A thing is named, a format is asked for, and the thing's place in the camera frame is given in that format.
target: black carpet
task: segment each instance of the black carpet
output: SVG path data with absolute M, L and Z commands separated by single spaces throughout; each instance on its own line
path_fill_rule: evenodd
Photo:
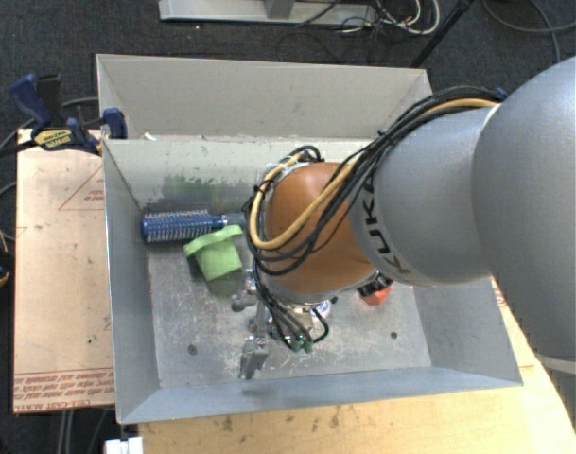
M 249 61 L 331 62 L 407 66 L 428 38 L 398 30 L 340 34 L 308 26 L 161 23 L 159 0 L 0 0 L 0 142 L 26 117 L 14 108 L 8 88 L 20 76 L 60 73 L 67 99 L 96 96 L 95 55 L 116 53 Z M 439 0 L 447 15 L 459 0 Z M 502 18 L 519 26 L 544 22 L 528 1 L 487 0 Z M 534 0 L 554 26 L 576 19 L 576 0 Z M 558 35 L 561 58 L 576 55 L 576 27 Z M 511 30 L 490 18 L 477 1 L 425 61 L 435 91 L 456 84 L 512 92 L 555 62 L 550 36 Z M 0 188 L 15 180 L 14 158 L 0 160 Z M 14 224 L 14 194 L 0 200 L 0 224 Z M 13 453 L 55 452 L 59 414 L 11 413 L 12 286 L 0 291 L 0 434 Z M 101 410 L 78 410 L 73 452 L 87 450 Z M 101 439 L 117 437 L 108 415 Z

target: green plastic cup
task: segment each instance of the green plastic cup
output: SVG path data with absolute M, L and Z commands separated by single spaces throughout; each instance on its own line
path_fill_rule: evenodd
M 195 255 L 206 281 L 214 281 L 229 272 L 241 269 L 241 258 L 233 236 L 242 234 L 241 227 L 229 225 L 219 231 L 200 236 L 183 247 L 187 257 Z

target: yellow cable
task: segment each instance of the yellow cable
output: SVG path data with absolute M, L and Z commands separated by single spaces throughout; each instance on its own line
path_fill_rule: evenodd
M 286 162 L 286 166 L 294 165 L 300 156 L 300 154 L 295 155 L 292 159 Z M 264 193 L 270 186 L 270 182 L 268 181 L 271 181 L 273 178 L 275 178 L 279 173 L 283 171 L 283 169 L 283 166 L 277 166 L 265 176 L 263 183 L 260 185 L 260 188 L 254 195 L 252 203 L 252 212 L 250 213 L 250 238 L 252 239 L 252 244 L 255 247 L 264 251 L 279 249 L 280 247 L 287 244 L 290 240 L 292 240 L 296 234 L 298 234 L 303 225 L 305 225 L 306 221 L 310 219 L 312 214 L 323 203 L 323 201 L 325 201 L 342 184 L 342 182 L 344 182 L 346 175 L 351 169 L 351 166 L 345 166 L 340 171 L 336 179 L 334 179 L 334 181 L 326 187 L 326 189 L 321 193 L 319 197 L 317 197 L 317 199 L 308 205 L 305 211 L 296 220 L 294 220 L 292 224 L 284 232 L 281 233 L 281 235 L 274 238 L 273 240 L 263 241 L 260 239 L 256 228 L 258 209 L 260 208 L 260 202 L 262 201 Z
M 440 111 L 448 108 L 461 108 L 465 106 L 473 108 L 488 108 L 490 106 L 496 106 L 498 103 L 490 101 L 489 99 L 479 99 L 476 97 L 469 97 L 463 99 L 454 99 L 453 101 L 447 101 L 443 104 L 438 104 L 434 108 L 430 108 L 422 113 L 422 115 L 434 113 L 435 111 Z
M 448 101 L 443 104 L 439 104 L 434 108 L 430 108 L 429 110 L 425 111 L 424 114 L 434 113 L 436 111 L 440 111 L 443 109 L 448 108 L 459 108 L 459 107 L 475 107 L 475 108 L 482 108 L 482 107 L 490 107 L 496 106 L 497 103 L 494 101 L 490 101 L 488 99 L 478 99 L 478 98 L 463 98 L 463 99 L 454 99 L 453 101 Z M 326 189 L 321 193 L 317 199 L 315 199 L 305 211 L 296 219 L 294 220 L 291 225 L 278 237 L 264 241 L 260 238 L 257 231 L 257 217 L 258 217 L 258 210 L 260 209 L 260 204 L 262 198 L 264 197 L 265 192 L 271 186 L 272 180 L 283 172 L 287 167 L 293 166 L 298 162 L 298 159 L 302 156 L 302 153 L 298 153 L 291 157 L 287 162 L 283 165 L 275 167 L 271 170 L 267 175 L 265 175 L 262 184 L 260 185 L 259 189 L 256 191 L 253 202 L 252 202 L 252 211 L 250 213 L 250 238 L 252 240 L 252 244 L 257 247 L 258 249 L 262 249 L 263 251 L 268 251 L 272 249 L 279 249 L 287 244 L 290 240 L 292 240 L 298 232 L 302 229 L 305 223 L 310 219 L 313 213 L 320 207 L 320 205 L 344 182 L 346 176 L 348 175 L 351 166 L 345 166 L 336 179 L 326 187 Z

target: blue brush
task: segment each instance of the blue brush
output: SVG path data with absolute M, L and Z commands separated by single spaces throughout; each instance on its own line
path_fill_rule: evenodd
M 140 230 L 145 242 L 171 242 L 189 240 L 242 222 L 240 214 L 213 216 L 207 210 L 155 212 L 143 216 Z

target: wooden board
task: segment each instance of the wooden board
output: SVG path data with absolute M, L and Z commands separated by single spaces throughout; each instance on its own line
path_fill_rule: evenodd
M 100 158 L 20 153 L 16 229 L 13 411 L 112 404 Z

